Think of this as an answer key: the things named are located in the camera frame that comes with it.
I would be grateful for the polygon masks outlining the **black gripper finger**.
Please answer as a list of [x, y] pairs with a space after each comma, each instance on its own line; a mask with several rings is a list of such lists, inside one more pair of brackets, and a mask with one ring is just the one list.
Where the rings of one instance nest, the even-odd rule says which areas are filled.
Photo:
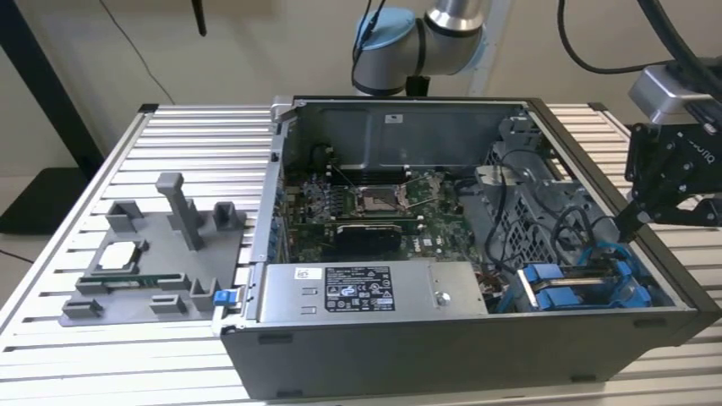
[[632, 126], [624, 174], [625, 180], [632, 183], [631, 198], [628, 206], [616, 216], [620, 242], [631, 242], [636, 238], [637, 231], [645, 225], [645, 221], [640, 219], [640, 216], [647, 215], [648, 206], [645, 170], [649, 163], [649, 148], [655, 148], [653, 128], [644, 123], [636, 123]]
[[653, 222], [672, 225], [720, 225], [721, 198], [671, 195], [648, 201]]

